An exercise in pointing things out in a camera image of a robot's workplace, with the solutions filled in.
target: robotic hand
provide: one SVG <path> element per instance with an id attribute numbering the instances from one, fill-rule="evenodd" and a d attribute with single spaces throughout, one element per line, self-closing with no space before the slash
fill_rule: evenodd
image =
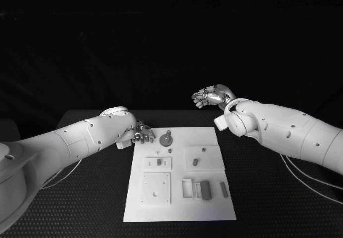
<path id="1" fill-rule="evenodd" d="M 16 142 L 0 143 L 0 234 L 16 222 L 48 178 L 68 165 L 117 143 L 124 149 L 155 141 L 152 128 L 126 107 Z"/>
<path id="2" fill-rule="evenodd" d="M 199 90 L 196 106 L 218 105 L 224 115 L 215 118 L 220 131 L 254 138 L 277 153 L 318 163 L 343 174 L 343 130 L 307 113 L 274 104 L 237 98 L 222 84 Z"/>

